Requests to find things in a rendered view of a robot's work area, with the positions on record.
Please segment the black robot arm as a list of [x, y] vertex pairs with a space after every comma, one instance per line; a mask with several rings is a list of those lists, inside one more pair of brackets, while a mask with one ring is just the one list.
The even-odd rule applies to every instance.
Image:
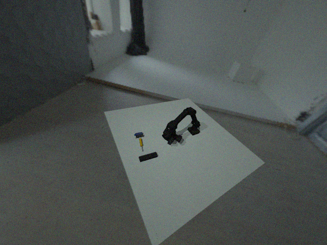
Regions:
[[162, 137], [168, 142], [174, 142], [174, 135], [177, 129], [177, 125], [187, 116], [190, 115], [192, 118], [191, 123], [193, 124], [191, 129], [193, 131], [197, 131], [197, 128], [200, 127], [200, 122], [196, 118], [196, 110], [189, 107], [183, 110], [183, 112], [174, 120], [170, 121], [166, 126], [166, 132], [162, 135]]

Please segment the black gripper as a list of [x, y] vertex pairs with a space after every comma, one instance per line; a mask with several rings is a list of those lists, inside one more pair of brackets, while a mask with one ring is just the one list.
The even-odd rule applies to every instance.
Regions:
[[[163, 131], [163, 134], [164, 134], [165, 132], [166, 132], [166, 129]], [[174, 136], [174, 140], [176, 140], [176, 141], [178, 141], [178, 142], [180, 142], [181, 139], [182, 139], [182, 136], [177, 135], [176, 132], [175, 132], [174, 135], [171, 135], [171, 136]]]

